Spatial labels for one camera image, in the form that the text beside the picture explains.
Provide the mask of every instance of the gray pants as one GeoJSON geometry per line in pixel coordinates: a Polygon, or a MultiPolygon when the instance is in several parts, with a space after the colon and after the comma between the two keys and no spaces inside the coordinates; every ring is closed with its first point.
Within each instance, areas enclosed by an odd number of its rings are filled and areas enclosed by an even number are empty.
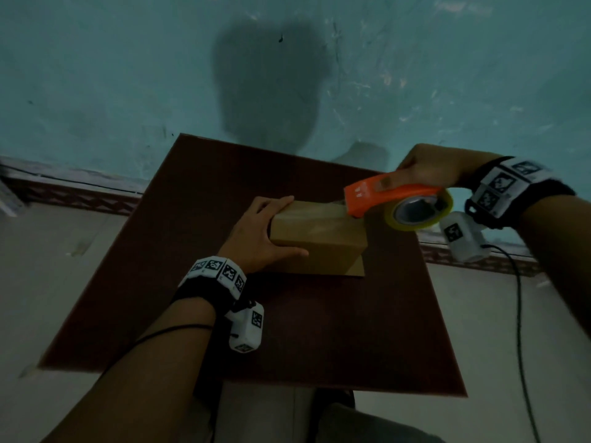
{"type": "Polygon", "coordinates": [[[444,443],[418,429],[372,417],[341,404],[326,408],[318,424],[316,443],[444,443]]]}

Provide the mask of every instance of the forearm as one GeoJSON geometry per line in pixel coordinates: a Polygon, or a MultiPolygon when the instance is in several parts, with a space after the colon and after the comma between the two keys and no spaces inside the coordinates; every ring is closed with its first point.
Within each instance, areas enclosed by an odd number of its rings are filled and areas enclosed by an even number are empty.
{"type": "MultiPolygon", "coordinates": [[[[213,325],[201,298],[174,302],[144,335],[184,324],[213,325]]],[[[164,442],[188,407],[211,332],[179,329],[148,340],[123,357],[76,405],[46,442],[164,442]]]]}
{"type": "Polygon", "coordinates": [[[547,197],[528,208],[516,228],[591,336],[591,204],[547,197]]]}

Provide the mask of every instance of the person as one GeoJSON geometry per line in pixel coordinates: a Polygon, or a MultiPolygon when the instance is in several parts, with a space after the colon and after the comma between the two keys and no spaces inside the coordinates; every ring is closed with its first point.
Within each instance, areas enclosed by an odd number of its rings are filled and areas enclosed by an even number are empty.
{"type": "MultiPolygon", "coordinates": [[[[467,187],[479,168],[499,157],[488,152],[416,145],[398,170],[381,180],[376,189],[415,183],[467,187]]],[[[232,260],[246,275],[286,257],[305,256],[305,250],[277,247],[267,236],[270,220],[293,199],[293,196],[255,198],[218,256],[232,260]]],[[[514,225],[588,333],[591,330],[591,276],[587,270],[591,263],[590,223],[589,202],[574,195],[552,195],[530,205],[514,225]]],[[[215,321],[216,308],[212,303],[202,297],[184,297],[170,304],[144,336],[178,325],[213,326],[215,321]]],[[[191,401],[210,333],[203,328],[178,329],[135,346],[103,374],[44,441],[174,440],[191,401]]],[[[418,429],[364,415],[353,407],[353,398],[345,393],[315,400],[310,439],[441,441],[418,429]]]]}

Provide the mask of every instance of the person's left hand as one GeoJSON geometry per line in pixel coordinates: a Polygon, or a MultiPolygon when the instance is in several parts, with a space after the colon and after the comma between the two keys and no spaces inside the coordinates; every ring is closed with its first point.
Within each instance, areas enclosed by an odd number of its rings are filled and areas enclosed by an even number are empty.
{"type": "Polygon", "coordinates": [[[308,256],[305,249],[278,247],[271,243],[267,235],[269,221],[293,200],[293,196],[281,199],[255,197],[247,212],[234,225],[218,256],[231,259],[245,274],[257,272],[290,256],[308,256]]]}

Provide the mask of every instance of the orange tape dispenser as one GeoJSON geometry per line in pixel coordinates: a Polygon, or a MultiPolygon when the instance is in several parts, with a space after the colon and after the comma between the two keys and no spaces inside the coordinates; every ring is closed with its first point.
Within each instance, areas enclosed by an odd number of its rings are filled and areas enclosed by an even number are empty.
{"type": "Polygon", "coordinates": [[[373,186],[387,174],[379,174],[344,189],[347,213],[360,218],[372,207],[384,204],[384,220],[395,230],[413,231],[430,227],[453,208],[453,199],[444,188],[404,185],[387,191],[373,186]]]}

